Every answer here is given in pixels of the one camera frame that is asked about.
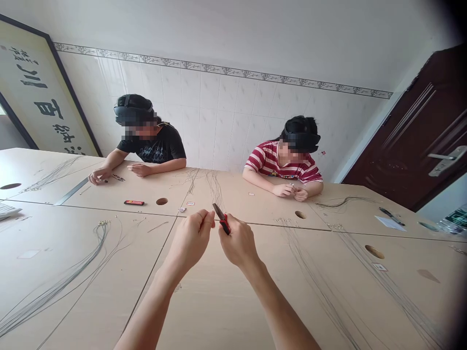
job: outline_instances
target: striped shirt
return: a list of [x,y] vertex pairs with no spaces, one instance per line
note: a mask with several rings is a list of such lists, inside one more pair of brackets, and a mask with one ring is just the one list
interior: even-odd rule
[[278,143],[279,141],[266,141],[258,145],[248,158],[245,168],[250,168],[263,175],[299,179],[303,184],[310,181],[323,182],[310,153],[306,154],[306,160],[303,163],[289,163],[281,168],[277,155]]

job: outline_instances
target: dark brown door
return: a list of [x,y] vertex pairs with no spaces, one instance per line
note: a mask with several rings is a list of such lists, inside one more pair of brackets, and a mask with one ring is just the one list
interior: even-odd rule
[[467,155],[438,177],[428,174],[467,145],[466,46],[435,52],[399,99],[343,183],[363,185],[417,211],[466,172]]

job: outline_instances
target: table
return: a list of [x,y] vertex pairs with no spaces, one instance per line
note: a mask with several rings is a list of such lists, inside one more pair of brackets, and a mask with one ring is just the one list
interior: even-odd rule
[[82,266],[98,245],[93,230],[99,222],[110,222],[100,254],[47,304],[49,308],[0,338],[0,348],[37,349],[45,342],[42,349],[112,349],[175,217],[5,203],[23,210],[0,222],[1,317],[24,297],[19,307]]
[[[185,168],[138,178],[127,161],[113,171],[125,181],[85,184],[67,199],[103,161],[0,151],[0,188],[21,183],[0,190],[0,201],[23,208],[0,221],[0,274],[8,286],[0,290],[0,318],[28,293],[20,307],[63,283],[97,249],[94,230],[108,229],[95,259],[42,312],[0,337],[0,348],[112,349],[178,224],[213,202],[250,223],[260,257],[323,349],[446,347],[467,263],[462,236],[432,232],[418,222],[434,223],[361,186],[325,184],[321,195],[299,203],[241,174]],[[349,196],[359,198],[337,209],[322,206]],[[146,204],[124,205],[127,199]],[[381,224],[379,206],[398,215],[407,232]],[[259,301],[224,256],[217,228],[176,289],[158,345],[184,348],[273,349]]]
[[[454,249],[453,243],[436,240],[251,227],[260,258],[322,349],[356,344],[422,350],[447,344],[467,263],[456,249],[467,252],[466,243],[454,243]],[[274,348],[259,300],[224,256],[217,228],[173,295],[158,344],[161,350],[186,348]]]

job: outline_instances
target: red-handled pliers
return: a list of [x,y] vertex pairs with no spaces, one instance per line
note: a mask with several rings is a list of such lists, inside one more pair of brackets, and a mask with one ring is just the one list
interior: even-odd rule
[[216,212],[216,214],[217,214],[217,216],[218,216],[218,218],[220,220],[220,224],[222,225],[222,228],[224,229],[225,233],[230,234],[230,227],[229,227],[229,224],[227,223],[227,217],[224,215],[224,213],[219,208],[219,206],[217,206],[216,203],[213,203],[213,207],[214,207],[214,211]]

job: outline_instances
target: black frame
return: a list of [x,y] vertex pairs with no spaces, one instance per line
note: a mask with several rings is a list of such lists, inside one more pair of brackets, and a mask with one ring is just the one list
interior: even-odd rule
[[[37,30],[36,28],[30,27],[30,26],[28,26],[26,24],[18,22],[16,20],[12,19],[12,18],[4,16],[2,14],[0,14],[0,20],[2,20],[3,22],[6,22],[8,24],[14,25],[15,27],[18,27],[20,29],[26,30],[26,31],[28,31],[28,32],[30,32],[32,34],[41,36],[42,38],[44,38],[47,41],[47,44],[49,45],[49,49],[50,49],[50,51],[52,52],[52,55],[55,58],[55,62],[57,63],[58,69],[60,70],[60,73],[62,74],[62,77],[65,80],[65,84],[67,85],[67,88],[68,88],[68,90],[70,92],[70,95],[73,98],[73,102],[76,105],[76,109],[78,110],[78,113],[79,113],[81,119],[83,120],[84,126],[86,127],[86,130],[89,133],[89,136],[91,137],[92,144],[94,145],[94,147],[95,147],[95,149],[97,151],[97,154],[100,157],[102,157],[101,149],[99,148],[99,145],[97,144],[97,141],[96,141],[96,139],[94,137],[94,134],[92,133],[91,127],[89,126],[88,120],[86,119],[83,108],[79,104],[78,98],[77,98],[77,96],[76,96],[76,94],[75,94],[75,92],[73,90],[72,84],[71,84],[71,82],[70,82],[70,80],[68,78],[67,73],[65,72],[65,68],[63,67],[62,61],[60,60],[60,57],[58,56],[57,50],[55,49],[54,43],[52,42],[52,39],[50,38],[50,35],[48,35],[48,34],[46,34],[44,32],[41,32],[40,30]],[[5,109],[5,112],[6,112],[7,116],[10,118],[13,125],[16,127],[16,129],[18,129],[19,133],[24,137],[24,139],[26,140],[29,147],[31,147],[32,149],[39,149],[37,147],[36,143],[34,142],[34,140],[29,135],[26,128],[23,126],[21,121],[18,119],[18,117],[14,113],[13,109],[8,104],[7,100],[2,95],[1,91],[0,91],[0,104]]]

